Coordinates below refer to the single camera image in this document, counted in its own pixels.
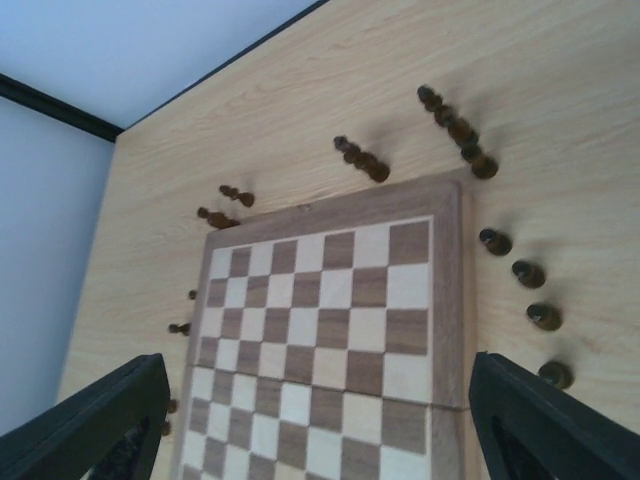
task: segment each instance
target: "dark square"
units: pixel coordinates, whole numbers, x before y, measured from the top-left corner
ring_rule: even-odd
[[[189,429],[198,433],[207,433],[207,423],[209,422],[209,402],[194,398],[191,402],[191,420]]]
[[[429,261],[429,222],[394,225],[389,230],[389,264]]]
[[[380,447],[342,439],[342,475],[345,480],[372,480],[380,475]]]
[[[278,242],[273,246],[271,273],[293,273],[296,268],[297,240]]]
[[[349,310],[318,311],[318,338],[322,348],[347,348],[349,344]]]
[[[233,374],[216,370],[213,377],[213,398],[216,403],[231,405],[231,393],[233,392]]]
[[[289,309],[267,308],[264,318],[265,342],[287,343],[289,334]]]
[[[387,310],[387,352],[427,354],[427,310]]]
[[[382,395],[382,353],[349,352],[347,354],[347,391]]]
[[[307,428],[280,422],[278,460],[304,470],[307,464]]]
[[[317,307],[320,301],[321,272],[296,273],[293,280],[294,307]]]
[[[386,267],[356,268],[353,271],[351,305],[354,307],[387,305]]]
[[[240,340],[240,346],[238,347],[238,372],[257,376],[259,366],[260,342]]]
[[[211,280],[207,307],[224,307],[224,297],[227,294],[226,280]]]
[[[231,254],[230,277],[246,277],[249,275],[251,247],[236,248]]]
[[[270,378],[258,378],[256,391],[256,413],[278,418],[280,416],[282,382]]]
[[[284,379],[287,382],[311,385],[313,374],[313,347],[287,346]]]
[[[225,308],[220,336],[237,340],[240,338],[240,327],[242,327],[242,309]]]
[[[229,443],[249,450],[251,448],[251,423],[253,416],[249,412],[231,409],[229,421]]]
[[[382,400],[382,443],[390,447],[426,453],[426,408],[395,400]]]
[[[209,475],[222,478],[226,456],[227,445],[208,437],[204,449],[204,464],[202,469]]]
[[[249,459],[249,480],[274,480],[276,464],[272,460],[251,454]]]
[[[248,308],[264,308],[267,306],[267,290],[269,277],[249,277],[245,306]]]
[[[342,433],[342,392],[313,388],[311,425]]]
[[[353,267],[354,232],[327,235],[324,239],[324,270]]]
[[[198,365],[215,368],[217,355],[218,339],[213,337],[202,337],[202,340],[200,340],[200,359],[198,360]]]

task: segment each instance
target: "light square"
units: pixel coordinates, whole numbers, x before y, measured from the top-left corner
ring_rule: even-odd
[[[342,435],[309,428],[307,471],[330,480],[340,480]]]
[[[344,390],[347,385],[347,351],[316,348],[313,359],[313,385]]]
[[[267,292],[267,307],[291,307],[293,278],[292,273],[271,275]]]
[[[353,270],[326,270],[320,281],[321,308],[350,308]]]
[[[256,377],[236,374],[233,379],[231,405],[252,412],[256,407]]]
[[[278,457],[278,431],[280,422],[275,418],[256,413],[251,427],[251,451],[264,458]]]
[[[262,341],[264,335],[264,308],[245,308],[240,328],[240,340]]]
[[[207,424],[207,435],[221,442],[226,442],[229,438],[229,420],[231,419],[231,408],[213,402],[209,407],[209,423]]]
[[[221,338],[218,342],[218,358],[216,368],[233,372],[238,365],[238,340]]]
[[[227,280],[227,295],[224,299],[224,306],[227,308],[244,307],[247,298],[247,277],[230,278]]]
[[[280,419],[303,427],[309,426],[311,387],[285,383],[280,399]]]
[[[222,331],[222,308],[205,308],[200,324],[201,337],[220,337]]]
[[[296,272],[319,272],[324,257],[324,235],[306,235],[298,239]]]
[[[317,308],[292,308],[289,317],[289,345],[314,347],[318,333]]]
[[[193,383],[191,393],[195,398],[211,401],[213,394],[213,375],[211,368],[195,367],[193,369]]]
[[[431,281],[428,263],[389,267],[387,308],[428,308]]]
[[[258,277],[271,273],[271,259],[273,257],[272,243],[259,243],[251,247],[249,260],[249,275]]]
[[[286,356],[286,345],[264,342],[260,349],[260,376],[282,380]]]
[[[382,446],[380,451],[380,480],[400,478],[430,478],[424,455]]]
[[[356,228],[353,266],[386,267],[389,264],[389,225]]]
[[[422,355],[385,354],[383,396],[430,403],[430,363],[427,357]]]
[[[213,251],[211,257],[211,269],[209,271],[209,278],[211,280],[215,278],[228,278],[231,271],[231,254],[233,249],[231,248],[218,248]]]
[[[349,318],[349,350],[384,352],[387,312],[384,308],[354,308]]]
[[[342,433],[346,437],[374,445],[381,443],[382,399],[345,393],[342,410]]]

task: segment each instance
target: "fallen chess piece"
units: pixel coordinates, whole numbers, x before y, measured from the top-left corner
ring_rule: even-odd
[[[230,187],[229,185],[220,185],[220,193],[225,197],[233,200],[239,200],[242,205],[249,208],[253,206],[256,201],[256,197],[253,193],[240,192],[237,188]]]
[[[347,137],[339,136],[333,139],[336,150],[342,152],[345,163],[353,165],[358,170],[362,170],[369,178],[377,183],[384,182],[389,178],[391,170],[378,160],[375,155],[363,152],[358,145],[350,142]]]

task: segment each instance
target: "chess pawn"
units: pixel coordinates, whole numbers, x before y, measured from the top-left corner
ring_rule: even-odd
[[[471,172],[480,180],[488,180],[496,176],[498,173],[498,164],[496,161],[485,155],[478,145],[469,145],[463,147],[460,151],[462,158],[471,164]]]
[[[511,239],[507,235],[491,228],[482,230],[478,238],[489,253],[497,257],[504,257],[513,247]]]
[[[256,201],[256,197],[253,193],[243,192],[241,193],[237,188],[230,187],[229,185],[220,185],[220,193],[225,197],[233,200],[239,200],[242,205],[249,208],[253,206]]]
[[[520,284],[527,288],[540,288],[546,280],[544,271],[538,265],[525,260],[518,260],[511,265],[511,271]]]
[[[549,385],[559,388],[560,390],[566,390],[573,385],[573,373],[566,365],[560,362],[547,362],[540,370],[538,370],[538,376],[547,382]]]
[[[427,85],[422,85],[418,88],[418,98],[427,112],[433,113],[438,107],[442,106],[442,97]]]
[[[191,332],[191,324],[184,323],[182,325],[178,325],[177,323],[172,323],[169,325],[169,328],[167,330],[169,331],[169,333],[181,333],[185,337],[188,337],[189,333]]]
[[[562,325],[560,311],[546,303],[532,303],[527,308],[527,317],[541,330],[553,332]]]

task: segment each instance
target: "wood grain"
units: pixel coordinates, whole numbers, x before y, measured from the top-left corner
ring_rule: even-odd
[[[570,363],[570,394],[640,432],[639,22],[634,2],[332,0],[125,132],[60,399],[156,351],[180,389],[186,341],[166,325],[192,312],[184,292],[210,231],[195,217],[201,203],[244,220],[370,188],[333,149],[339,134],[388,162],[388,183],[458,168],[458,150],[416,99],[427,82],[500,163],[494,179],[473,183],[474,227],[506,231],[514,249],[498,259],[475,238],[464,245],[475,257],[478,349],[532,371]],[[255,206],[217,197],[221,183],[250,188]],[[545,267],[541,290],[513,281],[520,257]],[[556,333],[526,323],[526,306],[541,300],[563,309]],[[154,479],[169,477],[171,443]]]

